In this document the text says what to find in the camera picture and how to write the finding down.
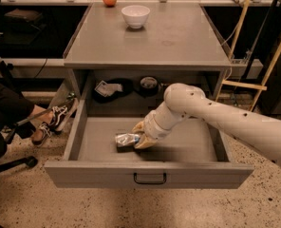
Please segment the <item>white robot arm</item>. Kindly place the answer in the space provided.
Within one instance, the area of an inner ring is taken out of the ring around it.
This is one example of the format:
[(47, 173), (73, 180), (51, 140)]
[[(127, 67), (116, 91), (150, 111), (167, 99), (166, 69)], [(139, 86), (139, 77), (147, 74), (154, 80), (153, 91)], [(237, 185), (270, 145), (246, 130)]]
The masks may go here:
[(180, 83), (169, 85), (162, 103), (133, 127), (140, 134), (135, 147), (155, 145), (189, 117), (200, 118), (281, 167), (280, 120), (212, 101), (202, 89)]

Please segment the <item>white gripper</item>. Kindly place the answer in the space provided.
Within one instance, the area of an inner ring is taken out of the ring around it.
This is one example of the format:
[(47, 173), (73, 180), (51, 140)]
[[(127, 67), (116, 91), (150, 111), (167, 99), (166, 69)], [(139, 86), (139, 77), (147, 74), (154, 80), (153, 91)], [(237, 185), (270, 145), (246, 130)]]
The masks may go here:
[(156, 111), (150, 111), (143, 121), (137, 123), (133, 128), (134, 134), (143, 133), (140, 140), (135, 144), (136, 149), (149, 148), (157, 143), (157, 141), (164, 139), (170, 130), (160, 127), (155, 120)]

